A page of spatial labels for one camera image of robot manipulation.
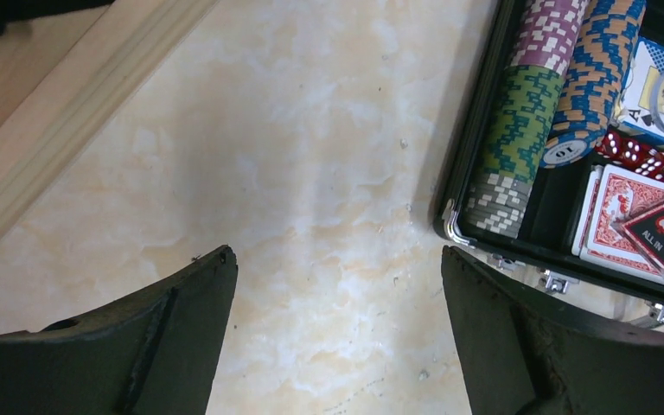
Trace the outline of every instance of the wooden plank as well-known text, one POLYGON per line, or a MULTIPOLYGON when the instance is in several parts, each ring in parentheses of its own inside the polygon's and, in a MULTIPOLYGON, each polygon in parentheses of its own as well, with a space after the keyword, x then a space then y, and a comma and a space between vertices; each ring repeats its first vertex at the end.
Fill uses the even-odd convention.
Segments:
POLYGON ((0 126, 106 9, 9 25, 0 37, 0 126))
POLYGON ((118 0, 0 128, 0 239, 218 0, 118 0))

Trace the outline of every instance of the marble floor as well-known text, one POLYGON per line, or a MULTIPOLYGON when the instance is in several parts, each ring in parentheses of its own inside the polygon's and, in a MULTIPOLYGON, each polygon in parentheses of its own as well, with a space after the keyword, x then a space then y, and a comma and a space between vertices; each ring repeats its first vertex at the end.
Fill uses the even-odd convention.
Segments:
POLYGON ((220 1, 1 241, 0 334, 228 244, 207 413, 469 413, 430 206, 494 4, 220 1))

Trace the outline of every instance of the wooden edge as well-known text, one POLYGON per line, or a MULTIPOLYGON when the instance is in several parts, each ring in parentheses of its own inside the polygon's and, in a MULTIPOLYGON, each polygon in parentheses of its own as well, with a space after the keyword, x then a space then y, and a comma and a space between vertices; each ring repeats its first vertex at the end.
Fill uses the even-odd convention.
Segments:
POLYGON ((118 0, 80 39, 0 128, 0 239, 217 2, 118 0))

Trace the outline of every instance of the deck of cards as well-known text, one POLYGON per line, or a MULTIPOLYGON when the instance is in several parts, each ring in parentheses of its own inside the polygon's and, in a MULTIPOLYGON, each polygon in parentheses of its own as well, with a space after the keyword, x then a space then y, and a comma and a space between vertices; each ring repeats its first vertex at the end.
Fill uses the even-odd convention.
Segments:
POLYGON ((595 166, 571 253, 664 285, 664 183, 595 166))

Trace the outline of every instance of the poker case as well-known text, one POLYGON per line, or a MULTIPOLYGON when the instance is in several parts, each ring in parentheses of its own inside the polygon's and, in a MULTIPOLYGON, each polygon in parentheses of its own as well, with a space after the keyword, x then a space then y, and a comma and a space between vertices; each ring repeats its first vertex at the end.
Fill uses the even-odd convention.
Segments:
MULTIPOLYGON (((484 231, 463 223, 461 212, 469 179, 476 167, 474 154, 487 132, 508 56, 514 45, 526 0, 501 0, 495 11, 468 110, 453 137, 444 172, 434 228, 440 236, 489 252, 509 264, 534 265, 554 275, 574 278, 664 305, 664 286, 587 263, 571 255, 570 248, 591 165, 604 164, 592 153, 566 167, 539 169, 518 239, 484 231)), ((664 0, 648 0, 640 35, 664 46, 664 0)))

